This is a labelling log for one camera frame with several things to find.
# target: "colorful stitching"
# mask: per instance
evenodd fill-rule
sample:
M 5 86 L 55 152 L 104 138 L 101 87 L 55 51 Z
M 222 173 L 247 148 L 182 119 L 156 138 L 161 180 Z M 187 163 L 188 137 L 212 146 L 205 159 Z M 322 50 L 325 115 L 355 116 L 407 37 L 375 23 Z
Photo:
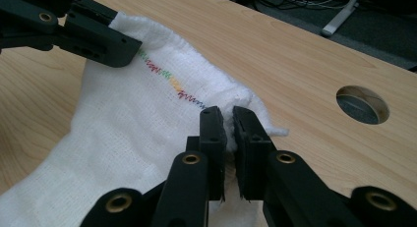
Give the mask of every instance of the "colorful stitching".
M 199 106 L 202 109 L 206 109 L 206 106 L 204 105 L 203 102 L 197 100 L 197 98 L 195 96 L 193 96 L 192 94 L 189 94 L 188 92 L 186 92 L 183 87 L 181 87 L 181 84 L 178 82 L 178 80 L 172 75 L 171 72 L 161 69 L 159 67 L 157 67 L 149 58 L 149 56 L 147 55 L 147 53 L 140 49 L 139 50 L 139 56 L 141 56 L 141 58 L 145 61 L 145 63 L 147 64 L 148 68 L 150 69 L 151 72 L 158 74 L 160 76 L 163 76 L 166 80 L 169 81 L 169 83 L 174 87 L 175 91 L 177 91 L 177 95 L 179 99 L 184 98 L 185 100 L 188 99 L 189 102 L 192 102 L 194 104 L 196 104 L 197 106 Z

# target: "white cloth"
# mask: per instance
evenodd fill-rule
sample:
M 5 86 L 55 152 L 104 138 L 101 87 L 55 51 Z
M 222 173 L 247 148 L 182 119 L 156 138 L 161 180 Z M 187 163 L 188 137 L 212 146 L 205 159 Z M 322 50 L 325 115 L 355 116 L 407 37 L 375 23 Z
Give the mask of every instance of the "white cloth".
M 119 13 L 111 24 L 143 42 L 132 63 L 114 69 L 87 61 L 71 132 L 42 164 L 0 197 L 0 226 L 79 226 L 105 193 L 147 192 L 166 179 L 203 108 L 217 105 L 235 149 L 234 105 L 254 110 L 272 135 L 261 100 L 209 63 L 187 41 L 144 17 Z M 225 203 L 212 203 L 210 226 L 254 226 L 257 204 L 240 200 L 228 169 Z

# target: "round hole in table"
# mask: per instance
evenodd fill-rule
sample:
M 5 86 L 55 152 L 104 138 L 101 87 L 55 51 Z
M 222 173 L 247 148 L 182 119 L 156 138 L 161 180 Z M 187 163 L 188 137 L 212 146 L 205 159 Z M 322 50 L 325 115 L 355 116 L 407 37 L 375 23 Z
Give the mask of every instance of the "round hole in table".
M 336 100 L 344 113 L 365 124 L 378 125 L 389 117 L 387 103 L 375 92 L 362 86 L 342 87 L 336 94 Z

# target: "light wood surface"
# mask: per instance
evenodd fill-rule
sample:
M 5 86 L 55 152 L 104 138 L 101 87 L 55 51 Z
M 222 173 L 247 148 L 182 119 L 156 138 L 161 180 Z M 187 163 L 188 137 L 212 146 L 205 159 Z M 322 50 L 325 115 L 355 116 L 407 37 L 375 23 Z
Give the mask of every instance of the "light wood surface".
M 333 190 L 377 186 L 417 207 L 416 74 L 226 0 L 96 1 L 174 29 L 253 89 L 276 126 L 290 129 L 275 145 L 300 154 Z M 58 48 L 0 55 L 0 194 L 68 133 L 84 62 Z M 344 114 L 336 93 L 347 85 L 379 95 L 388 119 L 367 125 Z

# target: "screw hole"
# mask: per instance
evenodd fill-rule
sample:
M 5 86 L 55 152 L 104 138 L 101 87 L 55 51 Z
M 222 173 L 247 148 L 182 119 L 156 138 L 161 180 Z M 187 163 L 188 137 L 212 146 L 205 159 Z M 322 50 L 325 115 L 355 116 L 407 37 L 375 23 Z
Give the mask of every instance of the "screw hole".
M 290 154 L 287 154 L 287 153 L 282 153 L 282 154 L 279 154 L 279 155 L 276 157 L 276 159 L 277 159 L 278 161 L 280 161 L 280 162 L 282 162 L 282 163 L 286 163 L 286 164 L 291 164 L 291 163 L 294 163 L 294 162 L 295 162 L 295 157 L 294 157 L 294 156 L 292 156 L 292 155 L 290 155 Z
M 132 204 L 132 197 L 126 193 L 116 194 L 107 201 L 106 210 L 110 213 L 118 213 Z
M 395 201 L 384 194 L 368 192 L 366 193 L 366 200 L 374 207 L 382 210 L 393 211 L 396 209 Z
M 49 14 L 47 14 L 47 13 L 40 13 L 39 14 L 39 18 L 41 20 L 43 20 L 44 22 L 46 22 L 46 23 L 49 23 L 49 22 L 52 21 L 52 17 Z
M 190 155 L 185 155 L 182 160 L 185 164 L 194 165 L 200 162 L 200 157 L 195 154 L 190 154 Z

